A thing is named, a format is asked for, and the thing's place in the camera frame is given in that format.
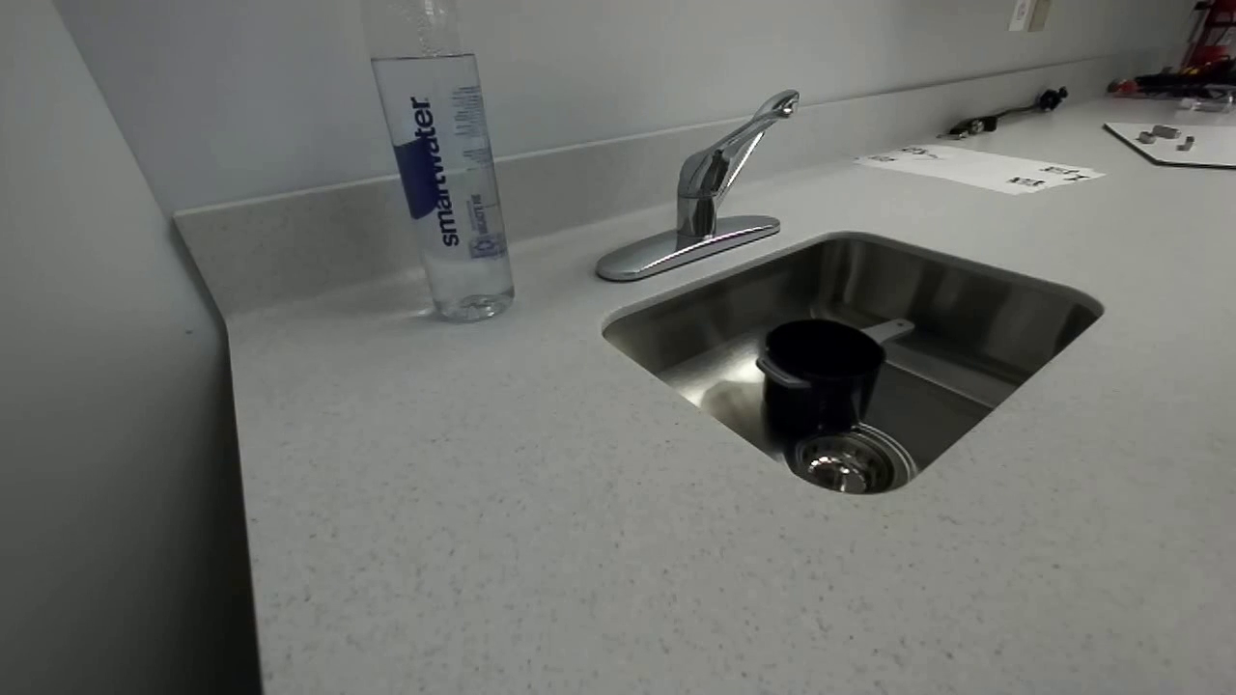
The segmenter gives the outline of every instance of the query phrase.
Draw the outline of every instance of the countertop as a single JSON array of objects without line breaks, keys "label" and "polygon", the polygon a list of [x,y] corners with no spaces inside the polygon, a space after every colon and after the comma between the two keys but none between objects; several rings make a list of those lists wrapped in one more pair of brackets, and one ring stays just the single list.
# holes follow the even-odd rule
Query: countertop
[{"label": "countertop", "polygon": [[[237,317],[265,695],[1236,693],[1236,199],[1075,106],[965,148],[1106,177],[998,199],[829,164],[744,185],[777,240],[641,286],[591,262],[667,209],[512,246],[519,309],[414,284]],[[604,342],[716,273],[874,232],[1106,317],[911,487],[814,492]]]}]

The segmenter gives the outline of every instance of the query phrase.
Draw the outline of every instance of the bottle label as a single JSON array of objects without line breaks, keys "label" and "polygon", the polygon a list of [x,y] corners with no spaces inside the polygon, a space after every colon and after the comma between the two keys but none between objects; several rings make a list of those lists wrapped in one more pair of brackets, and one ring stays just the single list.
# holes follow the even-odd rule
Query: bottle label
[{"label": "bottle label", "polygon": [[475,57],[373,61],[414,230],[434,255],[505,255]]}]

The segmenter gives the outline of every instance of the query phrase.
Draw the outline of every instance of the black cup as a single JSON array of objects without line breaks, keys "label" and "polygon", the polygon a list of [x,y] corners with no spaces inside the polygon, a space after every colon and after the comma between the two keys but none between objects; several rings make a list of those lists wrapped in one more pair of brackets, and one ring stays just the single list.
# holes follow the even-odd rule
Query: black cup
[{"label": "black cup", "polygon": [[763,336],[763,430],[774,439],[810,439],[864,416],[886,347],[834,322],[792,322]]}]

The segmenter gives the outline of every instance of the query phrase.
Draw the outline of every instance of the white wall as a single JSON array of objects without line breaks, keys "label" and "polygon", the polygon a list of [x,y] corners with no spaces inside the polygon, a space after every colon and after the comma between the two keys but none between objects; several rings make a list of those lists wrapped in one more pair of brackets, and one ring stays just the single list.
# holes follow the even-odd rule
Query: white wall
[{"label": "white wall", "polygon": [[0,0],[0,327],[0,693],[242,693],[220,336],[50,0]]},{"label": "white wall", "polygon": [[[387,175],[360,0],[58,0],[167,209]],[[807,102],[1159,51],[1189,0],[458,0],[503,160]]]}]

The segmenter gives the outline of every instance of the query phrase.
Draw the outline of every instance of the faucet spout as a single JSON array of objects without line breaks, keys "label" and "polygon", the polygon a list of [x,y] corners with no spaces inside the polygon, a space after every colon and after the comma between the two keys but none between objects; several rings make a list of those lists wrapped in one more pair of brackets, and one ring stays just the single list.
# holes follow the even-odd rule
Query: faucet spout
[{"label": "faucet spout", "polygon": [[674,245],[699,245],[717,224],[717,203],[744,170],[750,156],[759,148],[763,130],[788,115],[795,115],[801,92],[774,92],[740,129],[721,137],[716,148],[694,152],[680,170],[674,209],[680,230]]}]

